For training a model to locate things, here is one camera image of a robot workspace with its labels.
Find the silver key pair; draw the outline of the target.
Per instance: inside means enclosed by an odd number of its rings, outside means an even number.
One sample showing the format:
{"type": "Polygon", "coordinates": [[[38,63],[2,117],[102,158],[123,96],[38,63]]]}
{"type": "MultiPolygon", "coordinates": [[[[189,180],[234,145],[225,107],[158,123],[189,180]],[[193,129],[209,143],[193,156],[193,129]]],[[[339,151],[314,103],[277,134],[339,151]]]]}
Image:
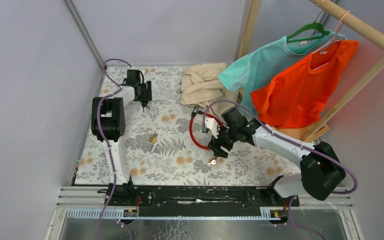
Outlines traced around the silver key pair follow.
{"type": "Polygon", "coordinates": [[[215,166],[216,164],[217,164],[217,159],[216,159],[216,158],[211,159],[211,160],[207,163],[208,166],[215,166]]]}

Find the orange t-shirt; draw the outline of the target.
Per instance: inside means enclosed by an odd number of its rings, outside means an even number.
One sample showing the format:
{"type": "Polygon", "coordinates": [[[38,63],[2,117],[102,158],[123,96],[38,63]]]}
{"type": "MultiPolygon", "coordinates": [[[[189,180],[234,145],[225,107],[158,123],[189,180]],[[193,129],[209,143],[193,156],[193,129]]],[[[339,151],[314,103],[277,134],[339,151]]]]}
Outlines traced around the orange t-shirt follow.
{"type": "Polygon", "coordinates": [[[337,40],[251,92],[258,118],[277,129],[300,129],[319,121],[359,44],[357,40],[337,40]]]}

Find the aluminium frame rail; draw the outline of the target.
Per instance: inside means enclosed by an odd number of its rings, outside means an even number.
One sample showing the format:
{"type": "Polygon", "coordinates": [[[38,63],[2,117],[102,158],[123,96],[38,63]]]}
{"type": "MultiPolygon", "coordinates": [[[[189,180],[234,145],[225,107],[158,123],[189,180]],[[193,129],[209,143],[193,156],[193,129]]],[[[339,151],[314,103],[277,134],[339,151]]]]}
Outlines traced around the aluminium frame rail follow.
{"type": "Polygon", "coordinates": [[[68,10],[69,15],[71,16],[74,24],[76,25],[80,35],[82,36],[84,42],[86,43],[90,53],[92,54],[95,62],[97,65],[103,69],[104,67],[104,60],[101,56],[91,34],[89,33],[87,26],[85,25],[75,3],[73,0],[62,0],[65,7],[68,10]]]}

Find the beige crumpled cloth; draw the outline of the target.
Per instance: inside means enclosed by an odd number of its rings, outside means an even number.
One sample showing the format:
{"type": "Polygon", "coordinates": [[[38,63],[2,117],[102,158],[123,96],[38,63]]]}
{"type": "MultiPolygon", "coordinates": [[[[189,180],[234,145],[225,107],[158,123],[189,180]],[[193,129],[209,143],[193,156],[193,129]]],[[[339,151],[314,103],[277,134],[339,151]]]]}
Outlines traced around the beige crumpled cloth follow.
{"type": "Polygon", "coordinates": [[[211,101],[220,99],[236,101],[239,91],[228,90],[219,79],[219,74],[227,68],[225,62],[202,63],[182,71],[180,103],[206,107],[211,101]]]}

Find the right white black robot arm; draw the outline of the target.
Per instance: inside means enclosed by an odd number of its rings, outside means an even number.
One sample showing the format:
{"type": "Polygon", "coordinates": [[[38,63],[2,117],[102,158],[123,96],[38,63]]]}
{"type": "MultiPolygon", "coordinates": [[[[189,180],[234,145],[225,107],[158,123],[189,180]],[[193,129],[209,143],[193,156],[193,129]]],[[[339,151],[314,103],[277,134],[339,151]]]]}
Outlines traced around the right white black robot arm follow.
{"type": "Polygon", "coordinates": [[[326,142],[297,140],[255,118],[248,120],[236,107],[225,111],[222,118],[225,126],[210,117],[203,121],[212,134],[208,147],[215,157],[227,158],[233,145],[241,142],[274,152],[299,167],[299,173],[278,176],[268,185],[266,198],[273,206],[303,194],[324,201],[346,177],[335,151],[326,142]]]}

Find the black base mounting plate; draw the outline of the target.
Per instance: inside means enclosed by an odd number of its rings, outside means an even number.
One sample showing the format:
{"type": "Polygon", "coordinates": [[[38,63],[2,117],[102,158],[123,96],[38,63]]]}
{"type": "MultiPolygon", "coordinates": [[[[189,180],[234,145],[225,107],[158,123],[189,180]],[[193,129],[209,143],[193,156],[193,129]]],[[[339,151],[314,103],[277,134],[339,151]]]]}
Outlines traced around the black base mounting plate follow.
{"type": "Polygon", "coordinates": [[[109,184],[105,194],[109,206],[132,207],[140,217],[259,217],[261,208],[289,204],[268,186],[109,184]]]}

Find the teal t-shirt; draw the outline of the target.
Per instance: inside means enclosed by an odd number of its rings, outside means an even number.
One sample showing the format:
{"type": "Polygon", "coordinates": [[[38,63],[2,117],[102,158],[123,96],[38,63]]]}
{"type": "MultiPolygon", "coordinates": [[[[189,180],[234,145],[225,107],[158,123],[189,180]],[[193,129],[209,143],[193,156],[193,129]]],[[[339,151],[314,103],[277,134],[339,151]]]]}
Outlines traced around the teal t-shirt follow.
{"type": "Polygon", "coordinates": [[[268,85],[279,73],[303,59],[309,53],[326,44],[330,39],[346,39],[342,34],[315,35],[315,39],[303,37],[288,42],[287,37],[268,43],[230,64],[218,77],[229,91],[243,88],[241,104],[257,115],[250,93],[268,85]]]}

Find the wooden clothes rack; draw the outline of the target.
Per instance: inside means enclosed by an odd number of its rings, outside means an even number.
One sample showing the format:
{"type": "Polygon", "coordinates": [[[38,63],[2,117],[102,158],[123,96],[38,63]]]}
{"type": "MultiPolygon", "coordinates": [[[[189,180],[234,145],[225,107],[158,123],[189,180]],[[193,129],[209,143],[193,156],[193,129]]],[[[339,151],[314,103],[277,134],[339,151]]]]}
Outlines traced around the wooden clothes rack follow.
{"type": "MultiPolygon", "coordinates": [[[[384,51],[384,33],[362,21],[331,0],[312,0],[311,3],[333,18],[341,21],[348,28],[374,44],[384,51]]],[[[252,37],[254,34],[257,18],[261,6],[260,0],[251,0],[247,5],[247,18],[240,39],[238,57],[242,57],[249,52],[252,37]]],[[[327,132],[326,123],[336,115],[355,95],[360,92],[372,79],[374,79],[384,69],[384,55],[359,79],[350,90],[337,101],[337,103],[321,118],[313,124],[306,135],[306,141],[312,141],[327,132]]]]}

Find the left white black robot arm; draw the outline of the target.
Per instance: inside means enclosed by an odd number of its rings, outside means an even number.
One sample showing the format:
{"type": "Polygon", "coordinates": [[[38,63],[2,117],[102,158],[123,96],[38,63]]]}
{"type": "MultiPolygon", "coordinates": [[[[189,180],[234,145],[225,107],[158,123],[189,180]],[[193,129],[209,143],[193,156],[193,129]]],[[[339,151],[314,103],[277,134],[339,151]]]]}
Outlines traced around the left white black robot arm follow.
{"type": "Polygon", "coordinates": [[[103,144],[110,169],[111,181],[105,194],[108,201],[116,197],[122,205],[128,206],[135,200],[131,174],[125,159],[125,106],[138,102],[145,109],[151,101],[152,83],[145,81],[144,73],[138,69],[127,70],[126,78],[114,93],[92,99],[90,129],[103,144]]]}

